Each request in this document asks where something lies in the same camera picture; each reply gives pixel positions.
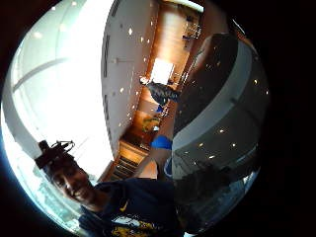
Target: bright window light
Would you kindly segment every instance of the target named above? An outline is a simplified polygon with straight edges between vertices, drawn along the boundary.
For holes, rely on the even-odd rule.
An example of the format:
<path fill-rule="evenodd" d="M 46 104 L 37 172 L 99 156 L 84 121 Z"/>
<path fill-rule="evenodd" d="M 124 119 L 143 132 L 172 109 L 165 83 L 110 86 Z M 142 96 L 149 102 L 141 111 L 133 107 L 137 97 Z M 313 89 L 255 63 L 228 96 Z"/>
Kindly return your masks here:
<path fill-rule="evenodd" d="M 153 79 L 154 82 L 162 83 L 167 85 L 169 78 L 174 69 L 174 64 L 160 58 L 155 59 L 155 63 L 153 69 L 151 71 L 150 78 Z"/>

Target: black jacket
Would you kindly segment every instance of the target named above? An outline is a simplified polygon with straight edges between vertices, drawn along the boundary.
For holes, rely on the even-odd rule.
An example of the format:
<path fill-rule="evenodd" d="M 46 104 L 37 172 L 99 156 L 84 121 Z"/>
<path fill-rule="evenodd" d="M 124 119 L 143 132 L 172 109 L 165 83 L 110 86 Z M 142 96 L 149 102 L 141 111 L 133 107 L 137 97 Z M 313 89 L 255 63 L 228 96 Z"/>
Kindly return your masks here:
<path fill-rule="evenodd" d="M 151 97 L 160 105 L 165 106 L 168 99 L 177 101 L 179 92 L 161 83 L 150 82 L 146 85 Z"/>

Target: dark object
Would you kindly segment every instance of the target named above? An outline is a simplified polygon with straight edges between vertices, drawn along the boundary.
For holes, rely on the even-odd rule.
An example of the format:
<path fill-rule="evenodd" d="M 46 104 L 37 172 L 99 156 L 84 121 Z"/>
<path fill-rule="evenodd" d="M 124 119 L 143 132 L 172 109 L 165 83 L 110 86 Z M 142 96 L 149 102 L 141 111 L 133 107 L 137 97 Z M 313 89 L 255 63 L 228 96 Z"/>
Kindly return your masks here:
<path fill-rule="evenodd" d="M 146 87 L 150 91 L 151 97 L 162 107 L 167 104 L 168 99 L 177 101 L 180 95 L 180 92 L 161 83 L 150 82 Z"/>
<path fill-rule="evenodd" d="M 48 165 L 52 165 L 57 160 L 61 158 L 70 158 L 73 160 L 73 156 L 69 155 L 68 152 L 74 147 L 73 141 L 56 141 L 51 147 L 48 146 L 47 141 L 43 140 L 39 142 L 39 148 L 42 155 L 35 159 L 39 169 L 44 169 L 48 172 Z"/>

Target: smiling man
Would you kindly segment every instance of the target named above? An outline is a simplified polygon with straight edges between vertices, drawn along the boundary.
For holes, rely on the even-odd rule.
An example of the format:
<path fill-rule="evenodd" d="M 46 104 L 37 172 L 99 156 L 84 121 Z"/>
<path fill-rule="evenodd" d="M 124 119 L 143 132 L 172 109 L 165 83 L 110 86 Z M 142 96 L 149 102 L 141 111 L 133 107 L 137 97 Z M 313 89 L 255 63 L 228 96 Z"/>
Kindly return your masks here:
<path fill-rule="evenodd" d="M 131 178 L 94 187 L 68 154 L 71 144 L 40 142 L 36 163 L 64 196 L 82 205 L 79 223 L 88 236 L 183 236 L 172 184 Z"/>

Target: fisheye lens view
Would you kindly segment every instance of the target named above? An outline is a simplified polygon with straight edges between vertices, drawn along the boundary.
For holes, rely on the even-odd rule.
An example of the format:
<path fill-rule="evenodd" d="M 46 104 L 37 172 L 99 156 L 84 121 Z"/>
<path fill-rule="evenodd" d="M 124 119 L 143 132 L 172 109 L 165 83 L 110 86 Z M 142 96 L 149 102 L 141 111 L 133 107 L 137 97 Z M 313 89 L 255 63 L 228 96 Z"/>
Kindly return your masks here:
<path fill-rule="evenodd" d="M 254 44 L 212 1 L 56 1 L 6 68 L 7 172 L 65 233 L 203 236 L 265 159 Z"/>

